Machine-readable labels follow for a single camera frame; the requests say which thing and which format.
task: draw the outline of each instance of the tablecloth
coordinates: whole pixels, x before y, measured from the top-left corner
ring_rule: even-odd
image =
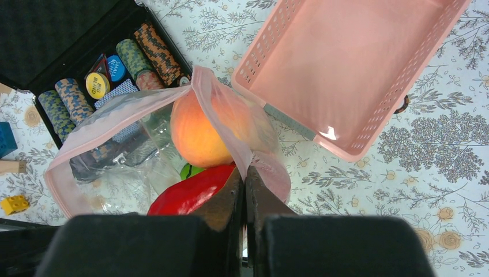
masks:
[[[145,3],[189,62],[212,68],[229,85],[276,1]],[[392,116],[357,162],[345,162],[273,121],[292,179],[289,206],[298,214],[401,217],[414,228],[437,275],[488,276],[488,43],[489,4],[473,0],[410,90],[407,111]],[[24,194],[31,204],[9,218],[63,224],[66,218],[43,180],[57,148],[32,95],[1,94],[0,118],[10,122],[18,144],[6,159],[28,162],[26,174],[0,177],[2,198]]]

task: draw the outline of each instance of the pink basket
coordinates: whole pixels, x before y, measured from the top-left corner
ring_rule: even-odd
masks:
[[[470,0],[281,0],[233,87],[308,139],[361,158]]]

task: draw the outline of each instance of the stack of poker chips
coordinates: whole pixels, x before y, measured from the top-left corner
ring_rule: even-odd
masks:
[[[153,67],[144,57],[137,43],[132,39],[125,39],[115,46],[115,51],[131,74],[133,80],[137,80],[139,74],[153,70]]]
[[[65,142],[76,125],[70,119],[70,113],[56,91],[46,91],[37,98],[51,121],[54,132],[61,142]]]
[[[156,33],[153,25],[142,24],[141,28],[135,31],[134,36],[160,75],[164,85],[169,86],[173,83],[180,76],[180,65]]]
[[[67,108],[71,120],[76,125],[81,124],[83,120],[93,114],[92,106],[88,104],[75,79],[67,78],[59,80],[55,84],[55,89]],[[114,142],[110,140],[92,150],[91,154],[95,161],[100,161],[105,159],[113,148]]]
[[[93,108],[88,104],[75,79],[59,80],[55,84],[56,91],[70,113],[70,118],[76,125],[93,114]]]
[[[152,71],[142,72],[136,80],[136,85],[142,91],[150,91],[153,89],[164,88],[163,84],[158,78],[158,75],[156,75],[156,73]]]

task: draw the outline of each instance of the black case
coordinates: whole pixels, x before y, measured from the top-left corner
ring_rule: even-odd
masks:
[[[62,142],[36,96],[54,89],[63,78],[74,78],[93,105],[83,85],[85,75],[100,54],[115,54],[116,44],[133,38],[147,21],[182,71],[191,75],[190,65],[151,10],[134,0],[1,0],[0,83],[34,94],[35,106],[60,148]]]

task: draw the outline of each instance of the poker chip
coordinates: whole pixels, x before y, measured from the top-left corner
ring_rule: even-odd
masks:
[[[76,125],[56,91],[46,91],[37,97],[61,142],[65,142]]]
[[[152,71],[142,72],[138,79],[136,79],[136,85],[142,91],[151,91],[153,89],[164,88],[163,84],[160,82],[158,75]]]
[[[115,46],[115,51],[134,80],[137,79],[141,72],[153,70],[151,63],[144,57],[138,44],[132,39],[125,39],[119,42]]]
[[[110,83],[105,75],[92,72],[86,77],[86,91],[94,99],[101,99],[110,91]]]
[[[126,75],[126,67],[119,56],[112,55],[108,57],[107,63],[110,72],[110,80],[112,80],[112,82],[121,81],[121,79],[124,78],[124,75]]]
[[[59,80],[55,84],[55,89],[63,104],[67,108],[70,119],[76,124],[80,124],[93,114],[93,108],[88,104],[80,90],[80,86],[75,79],[66,78]]]
[[[134,33],[136,41],[155,67],[164,85],[169,86],[180,76],[180,65],[150,23],[143,23]]]
[[[187,76],[182,76],[180,78],[180,80],[178,80],[178,85],[181,87],[181,86],[188,84],[189,82],[190,82],[190,79]]]

